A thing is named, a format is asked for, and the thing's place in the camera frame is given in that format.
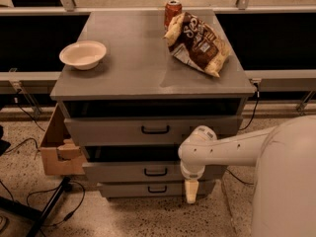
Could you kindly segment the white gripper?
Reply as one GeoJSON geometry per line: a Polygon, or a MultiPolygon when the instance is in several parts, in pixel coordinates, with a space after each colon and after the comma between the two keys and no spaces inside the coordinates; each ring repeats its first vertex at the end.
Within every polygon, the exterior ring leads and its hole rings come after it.
{"type": "Polygon", "coordinates": [[[192,165],[184,161],[180,162],[181,173],[185,180],[185,192],[187,203],[195,203],[198,194],[198,179],[204,173],[205,167],[201,165],[192,165]]]}

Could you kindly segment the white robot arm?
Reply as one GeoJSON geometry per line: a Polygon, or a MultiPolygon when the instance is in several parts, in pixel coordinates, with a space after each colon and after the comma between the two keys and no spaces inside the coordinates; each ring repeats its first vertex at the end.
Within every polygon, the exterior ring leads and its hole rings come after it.
{"type": "Polygon", "coordinates": [[[208,165],[254,166],[252,237],[316,237],[316,117],[224,139],[198,126],[178,150],[186,200],[208,165]]]}

